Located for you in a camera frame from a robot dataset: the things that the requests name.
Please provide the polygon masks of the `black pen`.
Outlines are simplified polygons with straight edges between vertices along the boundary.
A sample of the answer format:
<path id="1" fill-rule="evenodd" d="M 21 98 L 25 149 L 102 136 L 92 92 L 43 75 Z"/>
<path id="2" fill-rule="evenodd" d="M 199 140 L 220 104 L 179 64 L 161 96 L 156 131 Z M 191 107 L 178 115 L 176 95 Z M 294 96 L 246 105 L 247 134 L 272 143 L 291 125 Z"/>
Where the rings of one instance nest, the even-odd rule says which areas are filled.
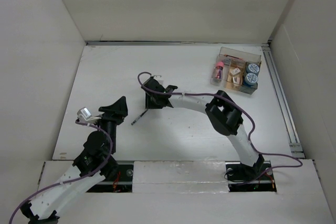
<path id="1" fill-rule="evenodd" d="M 145 110 L 144 112 L 142 112 L 136 119 L 134 119 L 134 120 L 132 121 L 131 125 L 136 124 L 136 122 L 137 122 L 140 118 L 142 118 L 142 117 L 147 113 L 147 111 L 148 111 L 148 110 Z"/>

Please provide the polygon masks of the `pink capped glue bottle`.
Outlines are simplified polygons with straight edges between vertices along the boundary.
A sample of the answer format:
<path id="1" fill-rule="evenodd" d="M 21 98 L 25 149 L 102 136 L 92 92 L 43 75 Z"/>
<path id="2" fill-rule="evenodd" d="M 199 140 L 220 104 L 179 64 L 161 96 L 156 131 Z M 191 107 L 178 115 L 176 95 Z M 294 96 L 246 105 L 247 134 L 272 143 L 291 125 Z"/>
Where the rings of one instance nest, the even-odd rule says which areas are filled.
<path id="1" fill-rule="evenodd" d="M 224 63 L 222 61 L 219 61 L 216 63 L 213 78 L 217 80 L 222 80 L 223 78 L 223 69 L 224 69 Z"/>

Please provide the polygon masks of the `orange red pen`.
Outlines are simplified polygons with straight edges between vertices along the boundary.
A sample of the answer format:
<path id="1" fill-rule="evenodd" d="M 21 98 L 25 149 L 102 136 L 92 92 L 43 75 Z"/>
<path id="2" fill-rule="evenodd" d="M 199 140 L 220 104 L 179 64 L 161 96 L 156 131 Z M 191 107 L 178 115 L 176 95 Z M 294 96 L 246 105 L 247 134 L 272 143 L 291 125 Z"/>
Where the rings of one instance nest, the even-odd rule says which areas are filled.
<path id="1" fill-rule="evenodd" d="M 228 55 L 228 54 L 224 54 L 225 57 L 228 57 L 228 58 L 231 58 L 231 59 L 234 59 L 234 60 L 241 60 L 241 61 L 244 61 L 243 58 L 240 58 L 240 57 L 236 57 L 236 56 L 232 56 L 232 55 Z"/>

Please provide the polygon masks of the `blue patterned tape roll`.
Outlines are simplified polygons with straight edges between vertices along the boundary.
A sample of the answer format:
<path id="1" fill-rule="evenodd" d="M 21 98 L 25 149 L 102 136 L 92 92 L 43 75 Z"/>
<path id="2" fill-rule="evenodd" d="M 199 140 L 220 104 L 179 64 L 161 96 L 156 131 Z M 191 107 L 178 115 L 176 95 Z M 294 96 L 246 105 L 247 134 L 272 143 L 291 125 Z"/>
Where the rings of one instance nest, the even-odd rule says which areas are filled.
<path id="1" fill-rule="evenodd" d="M 247 73 L 244 77 L 243 84 L 248 87 L 253 87 L 258 83 L 258 76 L 255 73 Z"/>

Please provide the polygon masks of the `pink barrel pen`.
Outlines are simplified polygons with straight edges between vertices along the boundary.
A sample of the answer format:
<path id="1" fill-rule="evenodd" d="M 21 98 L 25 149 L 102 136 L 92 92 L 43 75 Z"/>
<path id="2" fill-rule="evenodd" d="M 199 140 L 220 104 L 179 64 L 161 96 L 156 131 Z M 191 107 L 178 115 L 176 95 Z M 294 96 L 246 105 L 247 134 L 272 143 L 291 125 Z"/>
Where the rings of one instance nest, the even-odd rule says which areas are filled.
<path id="1" fill-rule="evenodd" d="M 223 60 L 223 64 L 224 64 L 224 67 L 225 68 L 229 68 L 230 67 L 230 65 L 231 65 L 231 59 L 230 58 L 225 58 L 224 60 Z"/>

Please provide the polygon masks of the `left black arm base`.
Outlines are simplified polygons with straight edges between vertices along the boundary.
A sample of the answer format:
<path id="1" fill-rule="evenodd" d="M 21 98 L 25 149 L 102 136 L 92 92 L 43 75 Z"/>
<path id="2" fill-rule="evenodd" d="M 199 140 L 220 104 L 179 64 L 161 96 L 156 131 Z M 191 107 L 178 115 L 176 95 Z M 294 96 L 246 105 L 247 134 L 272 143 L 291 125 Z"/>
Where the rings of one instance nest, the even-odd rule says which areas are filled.
<path id="1" fill-rule="evenodd" d="M 131 193 L 133 186 L 134 162 L 120 162 L 117 173 L 91 187 L 88 193 Z"/>

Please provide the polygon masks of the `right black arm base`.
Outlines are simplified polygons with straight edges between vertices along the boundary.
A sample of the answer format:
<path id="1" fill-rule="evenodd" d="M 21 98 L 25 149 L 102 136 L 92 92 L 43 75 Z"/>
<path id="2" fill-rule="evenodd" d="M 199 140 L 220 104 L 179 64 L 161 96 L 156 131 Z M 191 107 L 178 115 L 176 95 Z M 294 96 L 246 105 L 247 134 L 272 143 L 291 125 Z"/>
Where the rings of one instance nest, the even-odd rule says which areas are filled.
<path id="1" fill-rule="evenodd" d="M 262 164 L 260 172 L 256 175 L 249 175 L 239 162 L 225 163 L 226 172 L 224 178 L 228 181 L 228 191 L 230 193 L 247 192 L 276 192 L 276 183 L 272 171 L 260 175 L 271 167 L 269 162 Z"/>

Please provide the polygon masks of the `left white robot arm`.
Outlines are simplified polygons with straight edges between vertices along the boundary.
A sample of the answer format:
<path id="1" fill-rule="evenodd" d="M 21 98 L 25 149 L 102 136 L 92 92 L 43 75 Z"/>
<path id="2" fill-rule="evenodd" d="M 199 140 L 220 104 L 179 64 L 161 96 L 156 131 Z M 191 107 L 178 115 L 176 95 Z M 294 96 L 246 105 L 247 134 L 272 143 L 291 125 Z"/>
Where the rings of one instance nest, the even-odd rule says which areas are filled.
<path id="1" fill-rule="evenodd" d="M 38 190 L 24 201 L 20 210 L 29 223 L 58 223 L 67 206 L 77 197 L 103 180 L 112 180 L 118 173 L 116 152 L 117 126 L 128 116 L 124 96 L 92 115 L 87 108 L 77 112 L 77 125 L 93 128 L 83 150 L 66 172 L 52 185 Z"/>

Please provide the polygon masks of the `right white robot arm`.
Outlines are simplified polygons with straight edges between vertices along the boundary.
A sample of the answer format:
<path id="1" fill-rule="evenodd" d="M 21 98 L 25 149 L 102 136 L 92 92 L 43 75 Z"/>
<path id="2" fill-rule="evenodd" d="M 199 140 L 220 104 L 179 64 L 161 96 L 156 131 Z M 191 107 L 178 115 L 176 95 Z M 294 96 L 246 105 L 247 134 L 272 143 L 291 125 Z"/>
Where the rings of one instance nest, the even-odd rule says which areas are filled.
<path id="1" fill-rule="evenodd" d="M 177 86 L 163 87 L 153 76 L 141 88 L 160 109 L 164 107 L 189 109 L 207 115 L 214 130 L 227 137 L 236 150 L 240 164 L 232 173 L 242 181 L 255 179 L 261 174 L 263 156 L 253 147 L 243 125 L 242 111 L 226 92 L 216 94 L 187 94 L 177 92 Z"/>

